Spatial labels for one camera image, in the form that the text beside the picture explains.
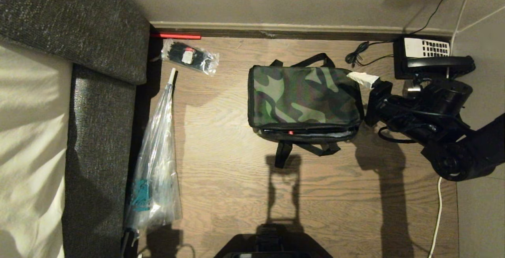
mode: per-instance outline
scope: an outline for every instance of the camouflage bag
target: camouflage bag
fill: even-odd
[[[308,67],[323,60],[322,67]],[[293,144],[318,156],[340,150],[364,118],[359,85],[325,53],[291,67],[275,60],[249,70],[249,125],[279,143],[275,166],[283,168]]]

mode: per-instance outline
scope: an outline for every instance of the clear plastic bag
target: clear plastic bag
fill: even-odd
[[[182,218],[175,162],[172,69],[153,117],[149,120],[126,207],[125,227],[139,234]]]
[[[173,39],[163,41],[161,59],[172,61],[213,76],[219,64],[219,54],[210,53],[202,48],[194,48]]]

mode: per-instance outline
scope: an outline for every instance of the red rod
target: red rod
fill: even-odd
[[[201,35],[170,34],[170,33],[151,33],[151,37],[172,38],[172,39],[195,39],[200,40]]]

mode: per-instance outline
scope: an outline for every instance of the bag handle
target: bag handle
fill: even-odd
[[[321,143],[321,148],[315,147],[311,144],[306,143],[298,143],[295,142],[295,145],[303,148],[304,150],[308,150],[311,153],[317,156],[325,156],[332,155],[340,150],[339,145],[336,142],[323,142]],[[289,157],[289,154],[293,150],[293,142],[289,141],[280,141],[277,146],[277,152],[275,154],[275,167],[276,168],[284,168],[286,164],[286,160]]]
[[[292,67],[303,67],[303,66],[310,66],[311,64],[314,64],[315,62],[319,61],[324,61],[323,65],[324,67],[335,67],[335,63],[326,55],[326,53],[319,53],[317,55],[314,55],[307,60],[303,60],[297,64],[292,65]],[[284,63],[275,60],[270,66],[283,66]]]

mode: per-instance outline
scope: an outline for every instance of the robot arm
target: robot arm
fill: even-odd
[[[441,177],[451,181],[481,177],[505,161],[505,114],[477,131],[460,118],[460,109],[472,93],[469,85],[435,79],[414,99],[391,95],[391,82],[379,79],[372,87],[365,123],[382,121],[389,130],[409,137],[409,142],[424,146],[421,154]]]

